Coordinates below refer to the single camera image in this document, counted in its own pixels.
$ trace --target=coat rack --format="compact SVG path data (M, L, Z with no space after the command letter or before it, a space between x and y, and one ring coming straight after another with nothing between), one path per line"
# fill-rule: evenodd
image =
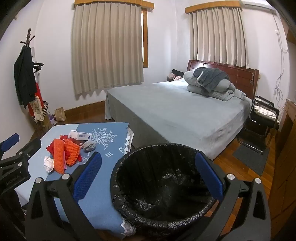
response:
M31 40L35 37L35 35L33 35L33 37L30 39L30 37L31 37L31 33L30 32L31 32L31 29L29 28L28 29L27 41L26 42L20 41L22 44L25 44L26 47L29 47Z

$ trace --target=trash can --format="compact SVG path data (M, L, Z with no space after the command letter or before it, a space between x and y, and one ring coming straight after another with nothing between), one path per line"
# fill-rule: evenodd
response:
M137 233L165 238L202 218L215 199L195 168L197 150L166 143L124 155L111 175L113 206Z

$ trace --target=orange mesh net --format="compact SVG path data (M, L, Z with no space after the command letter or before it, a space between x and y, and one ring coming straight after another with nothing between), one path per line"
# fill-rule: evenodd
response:
M59 174L65 173L64 168L64 142L60 139L54 140L54 170Z
M65 140L65 147L66 150L70 152L70 157L66 160L66 163L68 166L73 166L73 164L76 162L79 152L80 152L80 146L76 145L69 139Z

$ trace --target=paper bag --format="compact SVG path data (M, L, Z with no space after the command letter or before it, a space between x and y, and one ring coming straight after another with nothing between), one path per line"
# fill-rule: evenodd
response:
M65 115L65 111L64 111L63 107L54 110L54 115L55 115L57 121L65 121L66 120L66 115Z

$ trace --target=beige curtain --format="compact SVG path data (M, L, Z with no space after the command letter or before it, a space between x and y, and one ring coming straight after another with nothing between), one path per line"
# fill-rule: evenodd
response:
M249 68L240 8L202 9L190 17L191 59Z
M77 5L72 29L75 94L143 82L141 6Z

